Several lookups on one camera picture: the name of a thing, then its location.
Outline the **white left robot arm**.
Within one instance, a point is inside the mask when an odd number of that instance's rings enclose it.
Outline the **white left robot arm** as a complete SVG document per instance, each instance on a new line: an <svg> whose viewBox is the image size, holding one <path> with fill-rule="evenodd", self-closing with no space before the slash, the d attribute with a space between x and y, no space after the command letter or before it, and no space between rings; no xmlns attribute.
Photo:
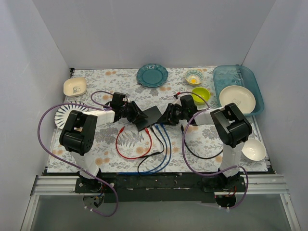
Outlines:
<svg viewBox="0 0 308 231"><path fill-rule="evenodd" d="M102 188L102 180L97 177L100 170L89 151L94 143L95 131L98 126L114 123L121 118L137 124L148 117L134 101L128 101L123 93L114 93L111 109L89 112L73 110L68 115L59 142L73 156L80 175L87 178L86 187L93 193Z"/></svg>

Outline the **black network switch box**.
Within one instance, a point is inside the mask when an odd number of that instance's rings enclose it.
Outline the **black network switch box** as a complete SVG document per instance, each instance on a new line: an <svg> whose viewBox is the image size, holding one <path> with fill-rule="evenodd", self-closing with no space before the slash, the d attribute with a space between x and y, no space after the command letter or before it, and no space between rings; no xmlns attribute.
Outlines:
<svg viewBox="0 0 308 231"><path fill-rule="evenodd" d="M148 128L149 126L154 125L155 123L157 123L158 119L162 116L157 106L148 108L143 112L147 115L147 118L136 124L136 128L138 131L142 131L145 128Z"/></svg>

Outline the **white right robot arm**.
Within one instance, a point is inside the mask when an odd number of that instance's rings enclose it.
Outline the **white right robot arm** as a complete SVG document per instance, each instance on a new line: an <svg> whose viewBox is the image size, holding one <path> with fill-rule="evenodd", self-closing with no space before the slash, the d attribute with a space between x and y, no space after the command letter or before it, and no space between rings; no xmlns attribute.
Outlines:
<svg viewBox="0 0 308 231"><path fill-rule="evenodd" d="M191 95L179 97L175 103L169 103L165 112L158 119L159 124L176 125L180 120L187 121L187 127L182 136L182 155L187 167L195 174L202 177L218 178L218 187L223 191L229 191L235 186L233 176L240 170L245 174L245 168L240 165L242 148L252 134L252 126L234 103L226 106L198 110ZM218 172L203 174L195 171L187 161L185 156L185 136L189 125L202 126L214 125L220 140L223 143L223 158Z"/></svg>

